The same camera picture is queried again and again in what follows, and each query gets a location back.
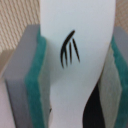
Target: white card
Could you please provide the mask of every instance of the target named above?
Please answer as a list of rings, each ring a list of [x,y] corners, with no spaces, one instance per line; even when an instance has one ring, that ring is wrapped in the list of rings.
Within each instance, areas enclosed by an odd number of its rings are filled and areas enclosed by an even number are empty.
[[[82,128],[83,112],[111,41],[115,0],[41,0],[41,34],[49,46],[49,128]]]

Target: black marking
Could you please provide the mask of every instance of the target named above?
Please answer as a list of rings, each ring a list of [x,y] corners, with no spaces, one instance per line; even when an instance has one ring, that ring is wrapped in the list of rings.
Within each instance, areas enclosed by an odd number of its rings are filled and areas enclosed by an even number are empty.
[[[70,63],[72,63],[72,45],[71,45],[71,42],[69,44],[69,51],[70,51]]]
[[[68,66],[68,62],[67,62],[67,50],[65,48],[65,60],[66,60],[66,65]]]
[[[77,46],[76,46],[75,40],[74,40],[74,39],[72,39],[72,41],[73,41],[73,45],[74,45],[74,48],[75,48],[75,51],[76,51],[77,58],[78,58],[78,60],[79,60],[79,62],[80,62],[80,57],[79,57],[79,53],[78,53],[78,49],[77,49]]]
[[[61,58],[61,65],[62,67],[64,68],[64,65],[63,65],[63,53],[65,52],[65,49],[66,49],[66,45],[68,44],[69,40],[72,38],[72,36],[74,35],[75,31],[73,30],[69,35],[68,37],[65,39],[64,43],[63,43],[63,46],[61,48],[61,54],[60,54],[60,58]]]
[[[61,53],[60,53],[60,60],[61,60],[61,65],[62,67],[64,68],[64,64],[63,64],[63,54],[65,54],[65,60],[66,60],[66,66],[68,66],[68,57],[67,57],[67,49],[66,49],[66,46],[67,44],[70,42],[70,39],[73,37],[75,33],[75,30],[73,30],[68,36],[67,38],[65,39],[63,45],[62,45],[62,48],[61,48]],[[80,62],[80,57],[79,57],[79,53],[78,53],[78,49],[77,49],[77,46],[76,46],[76,42],[74,39],[72,39],[72,42],[73,42],[73,45],[74,45],[74,48],[75,48],[75,52],[76,52],[76,55],[77,55],[77,58],[78,58],[78,61]],[[69,53],[70,53],[70,63],[72,63],[72,45],[71,45],[71,42],[69,43]]]

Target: white foam block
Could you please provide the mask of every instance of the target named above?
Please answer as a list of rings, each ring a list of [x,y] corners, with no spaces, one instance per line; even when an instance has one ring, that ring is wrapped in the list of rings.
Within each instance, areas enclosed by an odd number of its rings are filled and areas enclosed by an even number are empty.
[[[51,73],[49,128],[83,127],[83,111],[103,68],[114,15],[115,0],[41,0],[41,34],[49,46]]]
[[[16,128],[4,79],[0,79],[0,128]]]

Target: gray panel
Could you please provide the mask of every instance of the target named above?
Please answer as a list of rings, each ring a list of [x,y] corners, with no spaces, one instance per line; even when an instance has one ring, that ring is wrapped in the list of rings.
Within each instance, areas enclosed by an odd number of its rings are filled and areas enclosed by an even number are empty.
[[[33,60],[39,25],[27,26],[4,73],[17,128],[32,128],[24,78]]]
[[[118,49],[128,64],[128,34],[121,27],[115,27],[114,38]]]

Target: green foam layer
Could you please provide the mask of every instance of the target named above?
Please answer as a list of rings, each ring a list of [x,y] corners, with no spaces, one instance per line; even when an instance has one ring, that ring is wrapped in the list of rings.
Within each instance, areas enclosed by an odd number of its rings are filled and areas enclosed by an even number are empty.
[[[126,128],[128,121],[128,66],[115,44],[114,37],[111,45],[122,86],[120,105],[114,128]]]
[[[40,30],[37,35],[37,42],[36,53],[25,77],[25,84],[33,126],[34,128],[45,128],[38,77],[45,57],[46,40],[40,36]]]

